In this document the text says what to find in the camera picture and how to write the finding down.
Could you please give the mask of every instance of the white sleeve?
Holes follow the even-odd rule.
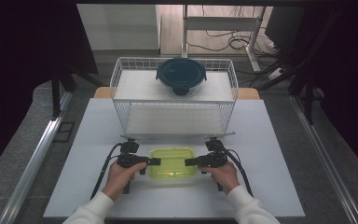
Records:
[[[104,193],[98,191],[91,201],[83,206],[79,206],[76,211],[68,217],[63,223],[101,223],[113,207],[115,202],[106,196]]]
[[[228,194],[228,200],[236,211],[235,219],[240,224],[278,224],[272,214],[266,211],[261,202],[254,199],[242,185]]]

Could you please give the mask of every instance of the metal rail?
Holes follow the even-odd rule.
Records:
[[[315,128],[308,124],[308,121],[303,113],[304,108],[299,100],[298,96],[290,97],[293,105],[296,108],[296,112],[303,124],[312,144],[315,149],[316,154],[319,157],[319,160],[326,171],[328,178],[333,186],[333,189],[336,191],[336,194],[342,204],[342,207],[345,210],[349,220],[353,224],[358,224],[358,207],[356,202],[351,196],[351,193],[348,187],[345,185],[341,176],[339,175],[336,166],[331,161],[330,156],[328,155],[322,140],[320,139],[318,133]]]
[[[20,212],[22,203],[28,194],[29,189],[34,183],[34,178],[39,171],[40,165],[45,159],[51,142],[53,141],[54,135],[57,132],[62,122],[65,109],[72,98],[72,93],[66,92],[61,100],[61,112],[55,120],[51,120],[48,123],[48,127],[43,133],[39,143],[37,144],[34,154],[28,162],[22,176],[10,196],[7,205],[0,216],[0,223],[13,223],[16,219],[17,214]]]

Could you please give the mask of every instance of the white tabletop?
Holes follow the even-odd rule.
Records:
[[[220,140],[240,155],[254,196],[276,217],[305,216],[264,102],[237,101],[227,131],[236,134]],[[90,200],[107,154],[113,145],[125,141],[121,134],[112,100],[90,99],[44,217],[69,217]],[[156,147],[191,147],[197,156],[205,155],[205,141],[199,137],[141,139],[137,154],[148,156]],[[225,218],[234,217],[234,210],[209,175],[198,173],[173,184],[156,182],[146,173],[136,175],[131,193],[119,198],[108,216]]]

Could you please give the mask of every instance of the bowl lid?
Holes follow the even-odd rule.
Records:
[[[188,58],[174,58],[160,64],[156,79],[172,87],[173,91],[187,91],[206,80],[205,68]]]

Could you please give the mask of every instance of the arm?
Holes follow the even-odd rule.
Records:
[[[237,170],[232,162],[218,168],[200,167],[201,171],[212,174],[215,182],[223,186],[223,192],[234,206],[236,220],[240,224],[276,224],[279,221],[268,211],[261,202],[254,199],[244,186],[240,185]]]
[[[124,187],[133,180],[136,172],[145,167],[146,163],[143,162],[125,169],[114,162],[110,166],[103,191],[97,192],[91,201],[79,206],[63,223],[103,223],[107,213],[115,204],[115,200],[122,194]]]

